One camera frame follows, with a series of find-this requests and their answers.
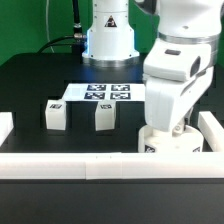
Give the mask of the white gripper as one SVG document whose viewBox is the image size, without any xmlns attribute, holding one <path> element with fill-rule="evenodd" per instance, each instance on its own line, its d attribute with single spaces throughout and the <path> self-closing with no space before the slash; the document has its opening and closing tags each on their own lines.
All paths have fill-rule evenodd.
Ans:
<svg viewBox="0 0 224 224">
<path fill-rule="evenodd" d="M 164 132 L 174 128 L 174 134 L 184 132 L 185 121 L 181 119 L 211 84 L 210 55 L 209 44 L 155 42 L 143 64 L 149 126 Z"/>
</svg>

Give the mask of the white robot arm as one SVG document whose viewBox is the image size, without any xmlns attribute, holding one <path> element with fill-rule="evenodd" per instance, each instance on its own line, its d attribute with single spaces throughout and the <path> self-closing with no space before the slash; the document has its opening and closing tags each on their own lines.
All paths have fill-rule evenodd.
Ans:
<svg viewBox="0 0 224 224">
<path fill-rule="evenodd" d="M 134 0 L 159 17 L 158 36 L 143 63 L 145 120 L 169 132 L 210 86 L 224 0 Z M 129 0 L 93 0 L 86 63 L 114 66 L 139 56 L 128 22 Z"/>
</svg>

